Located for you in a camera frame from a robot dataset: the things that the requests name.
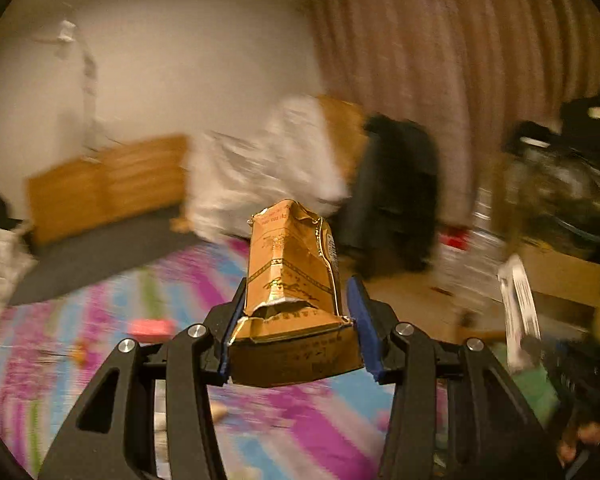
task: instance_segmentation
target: cardboard carton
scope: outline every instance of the cardboard carton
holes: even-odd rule
[[[337,265],[329,225],[299,203],[254,215],[244,311],[229,346],[234,383],[281,386],[362,367]]]

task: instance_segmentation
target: metal bolt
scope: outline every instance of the metal bolt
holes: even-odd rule
[[[477,337],[472,337],[471,339],[468,339],[466,345],[469,347],[469,350],[473,352],[480,352],[484,349],[484,343],[481,339],[478,339]]]
[[[189,337],[192,337],[193,339],[202,337],[203,335],[206,335],[206,326],[200,324],[191,325],[189,330],[187,330],[187,334],[189,334]]]
[[[118,343],[118,350],[123,354],[131,352],[136,346],[136,342],[133,339],[123,339]]]
[[[395,331],[405,337],[410,336],[411,334],[413,334],[413,325],[411,323],[398,323],[395,326]]]

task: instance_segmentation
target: colorful bed sheet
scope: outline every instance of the colorful bed sheet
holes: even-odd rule
[[[199,244],[0,320],[0,436],[34,477],[68,411],[126,336],[129,320],[169,317],[182,329],[229,300],[248,246]],[[82,356],[78,365],[76,352]],[[261,390],[209,388],[227,405],[217,426],[225,468],[263,480],[374,478],[392,389],[364,370]]]

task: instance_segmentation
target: gray mat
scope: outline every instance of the gray mat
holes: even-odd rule
[[[193,233],[169,229],[178,212],[179,206],[160,209],[41,248],[9,304],[51,300],[198,243]]]

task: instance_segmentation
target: pink curtain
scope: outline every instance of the pink curtain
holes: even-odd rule
[[[519,120],[556,124],[600,86],[590,0],[311,0],[325,90],[422,124],[442,165],[440,219],[468,221],[478,168]]]

